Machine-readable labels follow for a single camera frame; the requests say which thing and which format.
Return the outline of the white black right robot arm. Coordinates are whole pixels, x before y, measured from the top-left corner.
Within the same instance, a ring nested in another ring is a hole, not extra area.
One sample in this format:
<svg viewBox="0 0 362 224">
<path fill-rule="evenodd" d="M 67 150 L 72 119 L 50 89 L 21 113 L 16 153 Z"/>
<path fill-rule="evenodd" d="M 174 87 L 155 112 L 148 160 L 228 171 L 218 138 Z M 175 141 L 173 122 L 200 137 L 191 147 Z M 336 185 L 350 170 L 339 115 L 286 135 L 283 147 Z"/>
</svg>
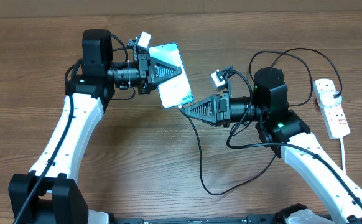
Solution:
<svg viewBox="0 0 362 224">
<path fill-rule="evenodd" d="M 250 97 L 212 95 L 179 109 L 188 119 L 228 127 L 256 122 L 259 147 L 269 147 L 309 185 L 333 223 L 362 223 L 362 189 L 328 156 L 310 128 L 289 108 L 282 70 L 258 70 Z"/>
</svg>

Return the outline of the blue Galaxy smartphone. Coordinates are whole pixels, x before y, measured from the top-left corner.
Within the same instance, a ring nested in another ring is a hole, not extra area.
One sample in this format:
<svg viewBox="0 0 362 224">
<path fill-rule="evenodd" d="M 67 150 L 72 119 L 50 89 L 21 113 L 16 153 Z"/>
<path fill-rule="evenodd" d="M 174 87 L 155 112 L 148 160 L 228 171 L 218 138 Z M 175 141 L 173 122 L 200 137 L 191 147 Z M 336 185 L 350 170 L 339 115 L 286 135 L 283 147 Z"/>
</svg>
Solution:
<svg viewBox="0 0 362 224">
<path fill-rule="evenodd" d="M 178 45 L 173 43 L 156 45 L 149 48 L 149 53 L 165 63 L 180 67 L 181 73 L 158 85 L 162 106 L 171 108 L 193 102 L 193 92 L 183 64 Z"/>
</svg>

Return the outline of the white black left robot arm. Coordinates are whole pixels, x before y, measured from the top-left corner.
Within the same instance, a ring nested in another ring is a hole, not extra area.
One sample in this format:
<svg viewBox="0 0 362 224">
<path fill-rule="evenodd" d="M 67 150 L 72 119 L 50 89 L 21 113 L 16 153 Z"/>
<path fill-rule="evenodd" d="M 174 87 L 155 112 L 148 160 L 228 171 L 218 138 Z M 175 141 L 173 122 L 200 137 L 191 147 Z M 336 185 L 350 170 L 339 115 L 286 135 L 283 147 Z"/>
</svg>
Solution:
<svg viewBox="0 0 362 224">
<path fill-rule="evenodd" d="M 179 76 L 183 68 L 149 53 L 150 35 L 139 34 L 121 47 L 134 58 L 116 63 L 106 29 L 89 29 L 83 56 L 65 73 L 61 117 L 49 143 L 27 174 L 14 174 L 9 196 L 16 223 L 114 223 L 112 213 L 91 210 L 77 185 L 81 160 L 116 89 L 148 94 Z"/>
</svg>

